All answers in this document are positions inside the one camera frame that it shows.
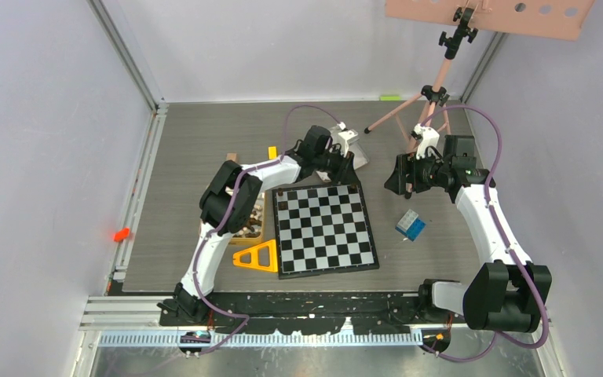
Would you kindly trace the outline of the black white folding chessboard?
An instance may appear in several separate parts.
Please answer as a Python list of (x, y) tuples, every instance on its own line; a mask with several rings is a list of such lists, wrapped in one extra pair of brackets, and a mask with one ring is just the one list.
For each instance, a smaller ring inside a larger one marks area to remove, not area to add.
[(360, 184), (276, 188), (272, 203), (281, 280), (379, 268)]

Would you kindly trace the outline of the gold tin box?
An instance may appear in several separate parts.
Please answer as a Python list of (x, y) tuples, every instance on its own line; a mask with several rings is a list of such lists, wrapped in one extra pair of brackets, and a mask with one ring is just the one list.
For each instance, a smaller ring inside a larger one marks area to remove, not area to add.
[(261, 193), (255, 201), (247, 223), (229, 241), (230, 245), (251, 247), (265, 241), (267, 199)]

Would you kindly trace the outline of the tin lid with bears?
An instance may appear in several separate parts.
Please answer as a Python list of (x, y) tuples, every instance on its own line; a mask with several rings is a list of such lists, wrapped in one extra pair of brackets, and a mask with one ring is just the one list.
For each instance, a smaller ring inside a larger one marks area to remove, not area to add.
[[(350, 145), (350, 149), (351, 152), (354, 153), (354, 169), (355, 171), (357, 169), (360, 169), (361, 167), (363, 167), (364, 165), (366, 165), (369, 160), (366, 156), (366, 154), (364, 153), (364, 150), (358, 145), (358, 144), (354, 144), (354, 145)], [(329, 151), (333, 152), (333, 151), (338, 151), (340, 152), (340, 149), (338, 148), (338, 145), (333, 145), (331, 147), (331, 149), (329, 149)], [(329, 180), (327, 178), (327, 176), (321, 172), (316, 172), (316, 174), (320, 177), (321, 181), (323, 182), (334, 182), (334, 180)]]

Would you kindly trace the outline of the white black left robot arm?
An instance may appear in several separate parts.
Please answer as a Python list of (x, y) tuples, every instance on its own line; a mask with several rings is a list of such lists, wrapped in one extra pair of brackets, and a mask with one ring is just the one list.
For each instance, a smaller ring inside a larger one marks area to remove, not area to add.
[(174, 289), (181, 317), (191, 325), (208, 318), (212, 305), (207, 296), (214, 289), (223, 254), (263, 192), (300, 182), (317, 171), (333, 182), (355, 184), (359, 179), (354, 159), (353, 151), (333, 143), (328, 129), (312, 126), (293, 148), (273, 159), (248, 165), (223, 162), (199, 201), (199, 240), (188, 270)]

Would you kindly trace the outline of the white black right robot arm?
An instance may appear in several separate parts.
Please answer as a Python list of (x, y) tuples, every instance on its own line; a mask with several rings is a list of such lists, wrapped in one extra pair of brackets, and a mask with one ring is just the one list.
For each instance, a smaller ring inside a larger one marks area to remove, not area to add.
[(537, 330), (544, 321), (551, 272), (518, 244), (500, 208), (495, 181), (477, 165), (472, 137), (447, 136), (441, 152), (429, 146), (421, 156), (398, 155), (384, 186), (406, 198), (443, 189), (465, 219), (477, 249), (481, 267), (469, 284), (426, 279), (420, 285), (416, 308), (423, 320), (437, 322), (453, 312), (473, 330)]

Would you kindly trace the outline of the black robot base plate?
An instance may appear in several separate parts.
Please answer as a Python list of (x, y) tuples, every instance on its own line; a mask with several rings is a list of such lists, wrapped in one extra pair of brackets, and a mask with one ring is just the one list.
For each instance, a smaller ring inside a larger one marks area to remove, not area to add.
[(200, 326), (229, 334), (336, 334), (350, 324), (358, 335), (402, 334), (413, 324), (462, 318), (424, 303), (414, 291), (214, 292), (207, 302), (186, 292), (157, 305), (162, 326)]

